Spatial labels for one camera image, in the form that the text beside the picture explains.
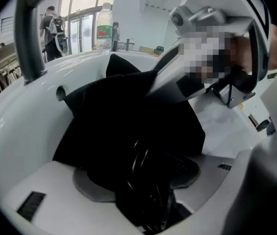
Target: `screw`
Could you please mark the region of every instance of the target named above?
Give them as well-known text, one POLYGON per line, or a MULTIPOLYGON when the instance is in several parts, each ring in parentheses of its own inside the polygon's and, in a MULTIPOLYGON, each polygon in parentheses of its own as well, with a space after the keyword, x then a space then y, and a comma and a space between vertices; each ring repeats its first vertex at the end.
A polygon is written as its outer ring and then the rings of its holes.
POLYGON ((215 11, 214 8, 208 8, 208 12, 209 12, 209 13, 212 13, 212 12, 214 12, 214 11, 215 11))
POLYGON ((178 13, 174 13, 174 14, 172 15, 172 21, 173 21, 173 23, 174 23, 175 25, 177 25, 177 26, 182 26, 182 25, 183 25, 183 18, 182 18, 181 15, 178 14, 178 13))

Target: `metal bracket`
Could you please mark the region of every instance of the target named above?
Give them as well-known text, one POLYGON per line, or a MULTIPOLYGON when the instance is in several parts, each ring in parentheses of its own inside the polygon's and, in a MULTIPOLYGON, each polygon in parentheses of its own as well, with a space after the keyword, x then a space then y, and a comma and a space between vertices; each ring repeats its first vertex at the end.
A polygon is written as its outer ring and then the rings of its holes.
POLYGON ((227 105, 230 109, 245 102, 256 95, 255 92, 242 93, 235 86, 227 84, 223 88, 212 86, 214 93, 221 99, 221 101, 227 105))
POLYGON ((170 17, 180 36, 191 31, 207 31, 207 25, 218 26, 225 24, 227 21, 225 14, 221 10, 205 7, 196 13, 192 13, 184 5, 175 8, 170 17))

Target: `glass door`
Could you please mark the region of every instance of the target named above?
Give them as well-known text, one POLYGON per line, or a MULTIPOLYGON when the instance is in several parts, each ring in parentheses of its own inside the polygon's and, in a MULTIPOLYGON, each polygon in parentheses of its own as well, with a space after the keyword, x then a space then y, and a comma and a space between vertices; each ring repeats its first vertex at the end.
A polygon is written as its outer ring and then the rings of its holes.
POLYGON ((72 54, 79 53, 79 18, 71 20, 71 51, 72 54))
POLYGON ((81 17, 81 51, 91 51, 92 50, 92 28, 93 28, 93 15, 82 16, 81 17))

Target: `metal handle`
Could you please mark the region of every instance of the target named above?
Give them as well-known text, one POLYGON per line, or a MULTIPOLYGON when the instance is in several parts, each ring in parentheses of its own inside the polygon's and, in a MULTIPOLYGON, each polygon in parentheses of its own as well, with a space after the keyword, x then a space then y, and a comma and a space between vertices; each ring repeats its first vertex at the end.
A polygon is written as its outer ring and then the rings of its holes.
POLYGON ((16 54, 25 85, 46 74, 38 34, 37 5, 42 0, 17 0, 14 17, 16 54))

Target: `pixelated area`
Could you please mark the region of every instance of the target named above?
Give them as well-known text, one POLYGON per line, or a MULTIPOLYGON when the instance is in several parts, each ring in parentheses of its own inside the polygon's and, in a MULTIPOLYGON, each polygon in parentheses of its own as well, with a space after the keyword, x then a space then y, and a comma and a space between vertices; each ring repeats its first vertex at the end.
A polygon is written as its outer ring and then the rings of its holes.
POLYGON ((178 58, 191 78, 214 83, 230 73, 231 36, 217 31, 217 26, 197 28, 198 31, 180 38, 178 58))

